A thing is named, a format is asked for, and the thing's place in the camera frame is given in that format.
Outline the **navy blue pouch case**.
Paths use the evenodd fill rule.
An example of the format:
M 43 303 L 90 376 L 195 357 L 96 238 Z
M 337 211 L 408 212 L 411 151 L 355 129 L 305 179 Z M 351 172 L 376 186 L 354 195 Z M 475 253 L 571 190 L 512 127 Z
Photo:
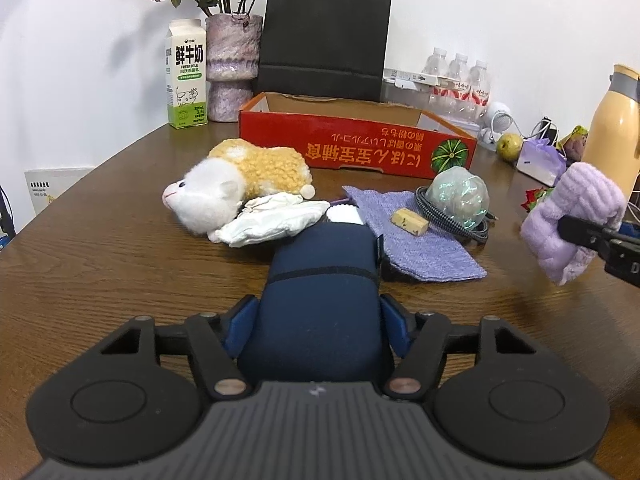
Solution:
M 378 238 L 321 222 L 273 256 L 238 359 L 250 382 L 373 382 L 394 365 L 378 296 Z

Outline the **purple knitted drawstring bag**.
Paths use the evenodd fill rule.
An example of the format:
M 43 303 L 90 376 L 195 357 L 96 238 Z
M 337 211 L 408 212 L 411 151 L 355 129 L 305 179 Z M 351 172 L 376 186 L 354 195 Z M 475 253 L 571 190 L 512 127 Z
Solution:
M 427 228 L 415 236 L 392 222 L 401 208 L 417 212 L 413 192 L 360 190 L 345 186 L 347 204 L 332 205 L 326 216 L 334 222 L 363 223 L 382 236 L 390 267 L 420 282 L 463 282 L 486 278 L 482 268 L 452 235 Z

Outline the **clear plastic food container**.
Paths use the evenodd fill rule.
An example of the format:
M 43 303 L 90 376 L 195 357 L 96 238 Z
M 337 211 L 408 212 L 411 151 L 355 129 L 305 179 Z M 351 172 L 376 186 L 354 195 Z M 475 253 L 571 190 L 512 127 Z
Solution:
M 430 110 L 432 108 L 432 87 L 428 84 L 416 84 L 410 80 L 384 79 L 381 101 Z

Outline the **white green milk carton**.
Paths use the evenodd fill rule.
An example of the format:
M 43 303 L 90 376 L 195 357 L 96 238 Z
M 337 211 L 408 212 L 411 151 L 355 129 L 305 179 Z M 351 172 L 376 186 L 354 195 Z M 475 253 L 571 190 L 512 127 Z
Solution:
M 199 18 L 171 21 L 165 39 L 168 122 L 175 129 L 207 122 L 206 31 Z

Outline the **purple white gift bag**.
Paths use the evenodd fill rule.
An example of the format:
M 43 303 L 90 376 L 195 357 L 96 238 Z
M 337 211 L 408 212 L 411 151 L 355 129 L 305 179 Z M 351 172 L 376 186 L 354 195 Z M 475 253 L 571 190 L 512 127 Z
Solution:
M 528 139 L 523 142 L 516 170 L 551 188 L 566 171 L 566 159 L 548 139 Z

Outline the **colourful snack packet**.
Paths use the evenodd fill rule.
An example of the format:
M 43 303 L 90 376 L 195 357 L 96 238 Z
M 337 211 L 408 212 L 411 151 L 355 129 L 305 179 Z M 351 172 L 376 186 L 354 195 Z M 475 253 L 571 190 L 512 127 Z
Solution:
M 583 126 L 576 126 L 568 136 L 556 142 L 555 147 L 572 164 L 582 160 L 587 139 L 588 130 Z

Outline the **lilac fluffy towel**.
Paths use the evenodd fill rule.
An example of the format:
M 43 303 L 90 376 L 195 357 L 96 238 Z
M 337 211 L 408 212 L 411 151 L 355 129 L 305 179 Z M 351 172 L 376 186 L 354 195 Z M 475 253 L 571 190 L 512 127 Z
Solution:
M 626 205 L 611 179 L 576 162 L 527 215 L 521 238 L 549 280 L 564 285 L 583 274 L 598 254 L 601 232 L 620 228 Z

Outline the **iridescent clear plastic ball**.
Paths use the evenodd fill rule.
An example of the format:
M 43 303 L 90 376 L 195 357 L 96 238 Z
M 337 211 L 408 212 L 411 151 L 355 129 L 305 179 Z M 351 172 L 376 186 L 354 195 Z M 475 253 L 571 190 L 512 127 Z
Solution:
M 438 174 L 426 191 L 426 201 L 468 230 L 485 218 L 490 203 L 484 180 L 464 167 Z

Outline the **clear water bottle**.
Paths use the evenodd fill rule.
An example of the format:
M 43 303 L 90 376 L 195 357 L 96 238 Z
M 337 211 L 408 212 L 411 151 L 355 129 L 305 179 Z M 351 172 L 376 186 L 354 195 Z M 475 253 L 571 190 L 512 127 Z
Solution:
M 490 78 L 488 64 L 477 61 L 469 72 L 469 115 L 475 120 L 480 117 L 488 105 L 490 97 Z
M 434 47 L 433 53 L 425 62 L 423 73 L 430 76 L 445 77 L 448 72 L 446 56 L 447 51 L 445 49 Z M 442 89 L 439 84 L 436 84 L 431 90 L 430 107 L 432 110 L 440 110 L 442 108 Z
M 446 113 L 454 116 L 465 110 L 466 101 L 469 99 L 469 64 L 465 54 L 457 53 L 450 62 L 446 77 L 449 84 L 446 95 Z

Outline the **flat white carton box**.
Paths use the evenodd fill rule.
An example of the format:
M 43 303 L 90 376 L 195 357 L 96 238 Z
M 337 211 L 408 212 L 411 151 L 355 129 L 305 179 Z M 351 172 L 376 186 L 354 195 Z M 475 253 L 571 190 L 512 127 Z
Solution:
M 383 80 L 393 84 L 397 88 L 412 88 L 417 86 L 429 86 L 435 88 L 448 88 L 450 79 L 445 76 L 410 73 L 402 70 L 386 68 L 383 72 Z

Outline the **white cloth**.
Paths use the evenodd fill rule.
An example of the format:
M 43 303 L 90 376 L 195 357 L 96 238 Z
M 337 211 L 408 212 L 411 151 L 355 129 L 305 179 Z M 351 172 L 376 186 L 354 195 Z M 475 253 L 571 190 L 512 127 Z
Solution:
M 285 192 L 254 198 L 235 219 L 207 237 L 232 248 L 280 240 L 316 224 L 329 206 L 326 200 L 304 200 Z

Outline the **small white desk fan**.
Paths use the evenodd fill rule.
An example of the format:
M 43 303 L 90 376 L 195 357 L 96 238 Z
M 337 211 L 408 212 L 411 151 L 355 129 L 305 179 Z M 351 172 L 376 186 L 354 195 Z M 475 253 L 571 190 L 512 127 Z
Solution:
M 487 144 L 493 144 L 509 129 L 512 122 L 510 107 L 498 101 L 491 101 L 480 114 L 478 138 Z

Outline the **yellow green apple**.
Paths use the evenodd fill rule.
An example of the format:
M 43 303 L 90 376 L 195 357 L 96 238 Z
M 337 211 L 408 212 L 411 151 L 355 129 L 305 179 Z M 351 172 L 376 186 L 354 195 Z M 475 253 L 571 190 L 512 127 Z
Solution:
M 497 155 L 509 164 L 518 161 L 523 148 L 524 139 L 517 133 L 503 133 L 496 145 Z

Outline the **yellow white plush toy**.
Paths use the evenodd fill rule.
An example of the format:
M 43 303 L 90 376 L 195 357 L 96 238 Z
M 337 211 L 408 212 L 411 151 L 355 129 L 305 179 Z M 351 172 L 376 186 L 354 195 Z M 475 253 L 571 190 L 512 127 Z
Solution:
M 311 200 L 316 195 L 303 155 L 294 148 L 261 148 L 227 139 L 162 194 L 163 204 L 194 235 L 217 243 L 218 231 L 249 200 L 280 192 Z

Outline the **small beige soap block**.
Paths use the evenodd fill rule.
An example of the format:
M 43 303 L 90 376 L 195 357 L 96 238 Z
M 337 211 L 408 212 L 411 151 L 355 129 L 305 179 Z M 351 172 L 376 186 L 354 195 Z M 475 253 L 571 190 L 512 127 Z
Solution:
M 428 229 L 428 221 L 408 208 L 397 209 L 390 217 L 390 222 L 413 236 L 421 236 Z

